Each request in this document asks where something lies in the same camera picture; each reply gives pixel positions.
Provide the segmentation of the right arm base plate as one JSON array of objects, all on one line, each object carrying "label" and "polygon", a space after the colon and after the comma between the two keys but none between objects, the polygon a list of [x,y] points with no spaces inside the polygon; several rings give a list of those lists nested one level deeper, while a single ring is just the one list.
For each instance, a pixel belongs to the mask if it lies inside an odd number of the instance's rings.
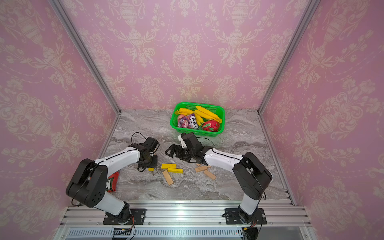
[{"label": "right arm base plate", "polygon": [[225,209],[222,214],[227,225],[265,225],[267,223],[264,209],[257,208],[252,215],[248,215],[242,209]]}]

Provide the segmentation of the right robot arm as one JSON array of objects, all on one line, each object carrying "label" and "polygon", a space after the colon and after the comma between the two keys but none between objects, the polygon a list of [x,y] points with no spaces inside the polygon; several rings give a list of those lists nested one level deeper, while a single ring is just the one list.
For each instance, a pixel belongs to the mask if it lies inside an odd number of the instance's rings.
[{"label": "right robot arm", "polygon": [[180,145],[171,145],[165,154],[190,164],[201,164],[233,173],[244,192],[238,207],[238,216],[245,224],[256,222],[256,212],[273,175],[251,152],[243,155],[229,154],[211,146],[204,146],[194,133],[182,133]]}]

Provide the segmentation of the natural wooden block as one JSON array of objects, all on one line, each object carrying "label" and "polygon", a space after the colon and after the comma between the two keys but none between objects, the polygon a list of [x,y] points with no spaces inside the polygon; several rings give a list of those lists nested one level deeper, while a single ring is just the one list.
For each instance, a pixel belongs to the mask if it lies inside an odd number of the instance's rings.
[{"label": "natural wooden block", "polygon": [[165,178],[165,180],[169,186],[174,183],[174,181],[172,180],[172,177],[168,171],[163,171],[163,176],[164,176],[164,178]]}]

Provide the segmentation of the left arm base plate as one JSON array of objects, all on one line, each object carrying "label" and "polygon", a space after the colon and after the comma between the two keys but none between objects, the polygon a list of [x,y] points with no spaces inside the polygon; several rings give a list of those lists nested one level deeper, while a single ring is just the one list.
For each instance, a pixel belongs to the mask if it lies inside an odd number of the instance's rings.
[{"label": "left arm base plate", "polygon": [[146,212],[146,209],[129,209],[117,216],[106,213],[103,225],[143,225]]}]

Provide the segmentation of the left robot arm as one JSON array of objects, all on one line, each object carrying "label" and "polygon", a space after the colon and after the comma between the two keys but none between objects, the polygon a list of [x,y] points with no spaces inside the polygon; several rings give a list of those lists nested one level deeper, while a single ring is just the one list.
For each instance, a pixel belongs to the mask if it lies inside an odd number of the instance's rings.
[{"label": "left robot arm", "polygon": [[82,160],[67,186],[67,196],[80,205],[105,212],[118,224],[133,222],[135,217],[130,205],[107,192],[108,178],[133,164],[138,164],[139,170],[156,167],[158,156],[155,153],[159,146],[156,139],[148,137],[144,143],[131,144],[111,156]]}]

